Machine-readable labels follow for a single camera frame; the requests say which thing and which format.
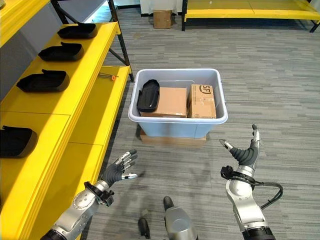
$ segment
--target yellow shelf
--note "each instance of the yellow shelf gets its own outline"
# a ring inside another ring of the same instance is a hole
[[[69,142],[104,146],[110,137],[130,67],[103,66],[100,72],[118,77],[97,78]]]
[[[40,73],[41,69],[66,71],[70,77],[70,84],[65,91],[26,93],[14,86],[0,105],[1,126],[27,127],[40,135],[35,150],[28,157],[1,159],[3,239],[29,239],[48,185],[85,106],[108,49],[115,35],[120,33],[117,22],[100,23],[97,27],[98,34],[95,38],[63,40],[66,43],[81,43],[85,51],[82,59],[76,62],[45,62],[37,57],[21,76],[23,78]],[[59,45],[60,41],[56,34],[48,46]],[[119,71],[117,76],[122,79],[123,70]],[[108,87],[118,86],[119,83],[123,82],[117,79],[116,83],[112,82]]]
[[[1,236],[19,239],[32,226],[66,142],[67,115],[0,112],[1,126],[31,128],[38,135],[24,158],[1,158]]]
[[[79,107],[84,105],[89,92],[98,76],[108,50],[119,30],[118,23],[97,23],[98,34],[92,39],[61,39],[58,34],[47,44],[60,46],[60,42],[80,43],[84,56],[73,62],[48,62],[39,56],[31,63],[20,78],[45,70],[66,71],[70,77],[68,88],[62,92],[29,93],[14,86],[1,103],[2,111],[40,113],[40,114],[79,114]]]
[[[50,229],[84,189],[84,182],[94,183],[98,178],[130,67],[106,66],[101,72],[118,77],[95,81],[34,222],[30,234],[34,239]]]
[[[320,21],[320,14],[306,0],[189,0],[184,21],[190,18],[264,18]]]
[[[0,47],[48,2],[49,0],[5,0],[6,4],[0,10]]]

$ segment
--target black cable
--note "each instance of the black cable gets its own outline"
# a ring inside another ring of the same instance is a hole
[[[281,186],[281,184],[279,184],[277,182],[260,182],[260,181],[250,182],[250,181],[245,180],[240,177],[232,177],[231,179],[232,180],[239,180],[239,181],[245,182],[247,184],[250,184],[252,186],[268,186],[268,187],[279,188],[279,191],[276,193],[276,195],[271,200],[268,199],[268,202],[266,202],[265,204],[263,204],[260,207],[262,210],[269,207],[271,204],[275,203],[276,201],[278,201],[282,197],[282,195],[284,194],[284,188]]]

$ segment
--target black metal frame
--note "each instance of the black metal frame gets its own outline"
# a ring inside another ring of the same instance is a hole
[[[185,15],[187,13],[187,8],[188,8],[188,0],[182,0],[182,24],[181,24],[181,31],[185,31],[186,30],[186,23],[187,21],[185,21]],[[309,31],[310,33],[313,33],[320,25],[320,23],[316,23],[313,20],[311,20],[313,22],[313,27],[311,28],[311,30]]]
[[[186,30],[185,15],[187,13],[187,7],[188,7],[188,0],[183,0],[182,1],[182,14],[181,14],[181,18],[182,18],[181,31],[183,31],[183,32]]]
[[[54,10],[56,11],[58,17],[60,18],[61,22],[63,24],[69,24],[68,19],[70,19],[72,22],[74,22],[75,24],[78,23],[78,21],[73,18],[69,13],[67,13],[65,10],[63,10],[61,8],[61,6],[59,5],[59,1],[63,1],[63,0],[50,0]],[[124,59],[118,55],[115,51],[113,51],[111,48],[109,48],[109,52],[114,55],[117,59],[119,59],[124,65],[129,66],[130,67],[130,71],[131,73],[129,74],[130,79],[132,82],[135,81],[134,75],[132,73],[132,69],[131,69],[131,65],[130,65],[130,61],[129,61],[129,57],[128,57],[128,53],[127,53],[127,49],[126,49],[126,44],[124,41],[124,37],[122,35],[122,31],[120,28],[120,24],[119,24],[119,20],[118,20],[118,16],[117,16],[117,12],[116,12],[116,8],[115,8],[115,4],[113,0],[107,0],[108,4],[109,4],[109,8],[110,8],[110,12],[111,12],[111,20],[113,22],[118,22],[118,26],[119,26],[119,30],[120,30],[120,34],[118,34],[118,40],[120,42],[120,46],[121,46],[121,50],[123,53],[123,57]]]
[[[312,23],[313,23],[313,27],[311,28],[310,33],[313,33],[320,25],[320,22],[317,24],[316,22],[312,21]]]

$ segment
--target white wall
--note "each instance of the white wall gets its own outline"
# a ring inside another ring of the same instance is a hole
[[[114,0],[113,2],[114,2],[114,5],[117,5],[117,6],[127,6],[127,5],[140,4],[140,0]]]
[[[150,14],[149,6],[152,4],[153,0],[140,0],[140,6],[141,6],[141,14]],[[176,0],[176,11],[178,13],[182,12],[182,2],[183,0]]]

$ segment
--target cardboard box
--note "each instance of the cardboard box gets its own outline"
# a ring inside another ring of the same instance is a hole
[[[214,89],[211,85],[191,84],[188,98],[188,118],[215,119]]]
[[[155,29],[171,28],[171,10],[154,10],[153,27]]]
[[[187,89],[183,87],[160,87],[159,103],[154,112],[140,112],[142,117],[186,118]]]
[[[169,136],[147,136],[141,129],[140,131],[141,141],[148,145],[161,145],[171,147],[183,147],[183,148],[201,148],[207,141],[207,136],[201,138],[192,137],[169,137]]]

